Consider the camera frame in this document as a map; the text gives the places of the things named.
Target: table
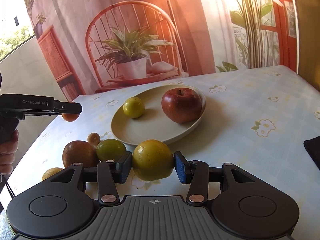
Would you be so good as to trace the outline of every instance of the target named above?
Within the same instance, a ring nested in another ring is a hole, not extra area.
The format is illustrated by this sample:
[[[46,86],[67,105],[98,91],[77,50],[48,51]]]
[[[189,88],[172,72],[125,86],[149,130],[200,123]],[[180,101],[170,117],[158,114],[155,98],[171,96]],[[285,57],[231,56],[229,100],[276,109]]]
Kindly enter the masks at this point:
[[[39,183],[52,167],[63,167],[62,152],[73,140],[86,140],[91,132],[113,138],[110,123],[124,101],[163,84],[187,84],[207,98],[204,119],[185,138],[169,145],[188,160],[202,160],[212,167],[225,162],[239,165],[290,195],[299,205],[295,240],[320,239],[320,171],[303,147],[303,141],[320,135],[320,93],[285,66],[233,71],[162,81],[90,96],[79,96],[83,112],[69,123],[58,116],[39,136],[9,178],[17,195]],[[144,182],[131,171],[123,195],[182,195],[189,185],[171,176]],[[87,194],[97,198],[96,185]],[[209,184],[209,199],[220,193]],[[0,194],[4,208],[10,201],[6,188]]]

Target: plant pot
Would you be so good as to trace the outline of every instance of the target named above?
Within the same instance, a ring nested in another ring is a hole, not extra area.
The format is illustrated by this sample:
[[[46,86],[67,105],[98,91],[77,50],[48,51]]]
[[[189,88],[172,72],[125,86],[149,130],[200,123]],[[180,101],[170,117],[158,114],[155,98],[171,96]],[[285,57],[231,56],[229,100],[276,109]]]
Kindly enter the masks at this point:
[[[116,66],[125,79],[139,79],[147,77],[147,60],[145,58],[120,63]]]
[[[33,32],[35,33],[36,39],[39,39],[43,33],[41,22],[37,22],[35,28],[33,29]]]

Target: human hand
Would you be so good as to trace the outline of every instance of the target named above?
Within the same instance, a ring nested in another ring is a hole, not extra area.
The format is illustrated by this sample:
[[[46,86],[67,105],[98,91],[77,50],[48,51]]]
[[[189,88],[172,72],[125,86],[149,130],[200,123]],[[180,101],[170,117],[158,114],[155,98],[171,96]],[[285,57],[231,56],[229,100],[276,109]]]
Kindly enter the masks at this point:
[[[8,175],[13,171],[14,152],[18,149],[19,132],[15,130],[11,140],[0,144],[0,173]]]

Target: chair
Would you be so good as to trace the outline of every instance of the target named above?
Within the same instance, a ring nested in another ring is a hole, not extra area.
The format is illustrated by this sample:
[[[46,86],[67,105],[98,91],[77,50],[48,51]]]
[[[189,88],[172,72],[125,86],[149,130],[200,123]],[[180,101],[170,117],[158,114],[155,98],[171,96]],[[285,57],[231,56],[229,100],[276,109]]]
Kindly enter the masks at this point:
[[[112,27],[121,31],[148,28],[150,34],[157,34],[159,39],[172,42],[172,46],[158,48],[160,54],[151,55],[151,64],[165,61],[173,65],[175,70],[157,75],[149,73],[143,79],[125,80],[116,66],[109,66],[109,62],[103,62],[103,60],[97,61],[107,52],[107,49],[102,46],[102,41],[114,39],[111,32]],[[178,76],[188,76],[182,68],[177,35],[176,27],[169,15],[158,6],[148,2],[123,1],[101,11],[90,23],[85,36],[87,52],[100,85],[96,93]]]

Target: white plate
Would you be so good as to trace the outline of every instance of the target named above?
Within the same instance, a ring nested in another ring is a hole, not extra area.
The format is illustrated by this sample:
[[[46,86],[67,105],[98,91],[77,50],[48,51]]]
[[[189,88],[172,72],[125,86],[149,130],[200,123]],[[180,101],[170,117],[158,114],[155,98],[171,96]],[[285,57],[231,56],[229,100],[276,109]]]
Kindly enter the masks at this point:
[[[183,124],[175,123],[162,110],[161,99],[163,94],[168,90],[181,87],[193,89],[201,98],[201,116],[196,121]],[[124,114],[123,106],[121,106],[111,121],[111,130],[115,138],[133,146],[149,139],[156,139],[169,144],[183,138],[200,123],[206,104],[205,96],[199,89],[182,84],[155,87],[136,95],[136,97],[144,102],[146,112],[143,116],[131,119]]]

